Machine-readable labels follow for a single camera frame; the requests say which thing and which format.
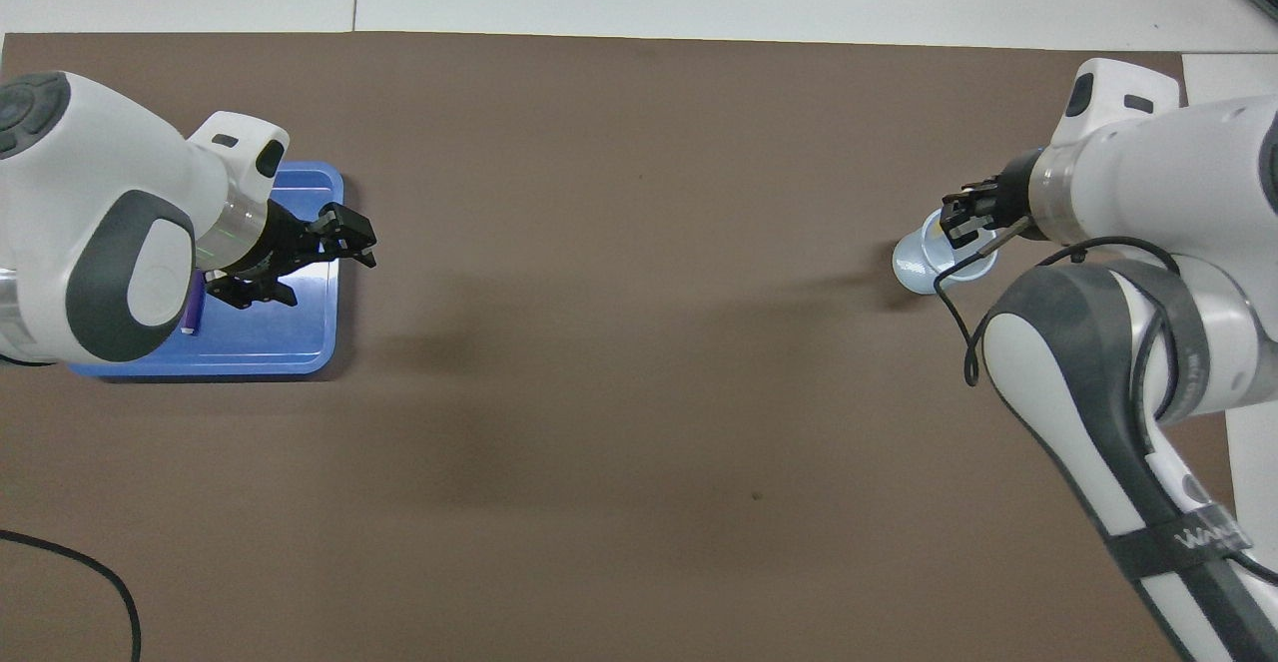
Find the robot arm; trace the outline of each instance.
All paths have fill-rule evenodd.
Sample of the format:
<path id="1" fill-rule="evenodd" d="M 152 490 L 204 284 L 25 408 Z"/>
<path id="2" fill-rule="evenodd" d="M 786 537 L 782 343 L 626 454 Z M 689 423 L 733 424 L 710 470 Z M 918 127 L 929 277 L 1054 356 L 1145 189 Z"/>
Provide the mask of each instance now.
<path id="1" fill-rule="evenodd" d="M 330 203 L 303 224 L 270 201 L 288 143 L 238 112 L 183 139 L 69 72 L 0 86 L 0 355 L 141 358 L 176 326 L 193 267 L 243 308 L 295 304 L 279 279 L 308 262 L 373 266 L 366 217 Z"/>
<path id="2" fill-rule="evenodd" d="M 1278 95 L 1178 101 L 1153 70 L 1085 63 L 1051 144 L 946 197 L 941 227 L 955 249 L 1013 225 L 1144 247 L 1035 267 L 974 337 L 1177 650 L 1278 659 L 1278 579 L 1160 429 L 1278 392 Z"/>

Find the robot end effector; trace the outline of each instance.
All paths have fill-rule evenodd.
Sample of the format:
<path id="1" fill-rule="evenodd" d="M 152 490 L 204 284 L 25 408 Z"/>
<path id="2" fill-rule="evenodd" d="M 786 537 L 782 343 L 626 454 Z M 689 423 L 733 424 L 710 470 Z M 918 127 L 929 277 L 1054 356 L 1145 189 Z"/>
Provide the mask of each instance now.
<path id="1" fill-rule="evenodd" d="M 300 221 L 270 199 L 289 135 L 213 112 L 184 139 L 124 95 L 69 72 L 0 86 L 0 355 L 141 358 L 174 330 L 192 267 L 236 308 L 296 304 L 311 262 L 374 266 L 369 221 L 328 203 Z"/>

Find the brown table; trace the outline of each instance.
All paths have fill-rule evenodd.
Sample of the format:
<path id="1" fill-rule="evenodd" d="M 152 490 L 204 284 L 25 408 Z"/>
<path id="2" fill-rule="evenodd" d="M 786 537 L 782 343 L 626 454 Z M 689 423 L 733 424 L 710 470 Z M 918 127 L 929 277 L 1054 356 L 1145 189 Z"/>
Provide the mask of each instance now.
<path id="1" fill-rule="evenodd" d="M 146 659 L 1172 658 L 892 244 L 1048 139 L 1086 52 L 484 35 L 9 35 L 346 175 L 312 381 L 5 372 L 0 527 L 119 571 Z M 1122 54 L 1168 74 L 1168 54 Z M 1013 244 L 978 317 L 1044 244 Z M 1178 431 L 1228 495 L 1219 418 Z M 124 659 L 0 546 L 0 658 Z"/>

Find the brown surface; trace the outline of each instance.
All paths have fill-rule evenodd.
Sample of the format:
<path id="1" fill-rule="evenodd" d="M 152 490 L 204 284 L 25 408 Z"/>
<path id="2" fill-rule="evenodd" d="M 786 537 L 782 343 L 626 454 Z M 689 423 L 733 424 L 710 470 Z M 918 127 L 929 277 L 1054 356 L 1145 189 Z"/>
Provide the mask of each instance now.
<path id="1" fill-rule="evenodd" d="M 146 659 L 1172 658 L 887 262 L 941 193 L 1048 138 L 1086 54 L 5 45 L 5 75 L 81 72 L 184 133 L 277 121 L 381 238 L 322 381 L 5 374 L 3 525 L 114 566 Z M 960 305 L 1045 252 L 1008 248 Z M 1190 435 L 1226 486 L 1219 420 Z M 0 589 L 4 659 L 125 658 L 89 573 L 0 546 Z"/>

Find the purple marker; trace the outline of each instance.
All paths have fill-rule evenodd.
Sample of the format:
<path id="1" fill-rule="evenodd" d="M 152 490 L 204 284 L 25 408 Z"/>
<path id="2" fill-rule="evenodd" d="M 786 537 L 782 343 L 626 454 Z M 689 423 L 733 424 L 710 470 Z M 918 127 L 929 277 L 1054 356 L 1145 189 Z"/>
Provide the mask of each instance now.
<path id="1" fill-rule="evenodd" d="M 181 311 L 178 328 L 183 335 L 196 335 L 199 330 L 199 316 L 204 312 L 204 271 L 196 267 L 190 271 L 190 288 L 187 290 L 187 307 Z"/>

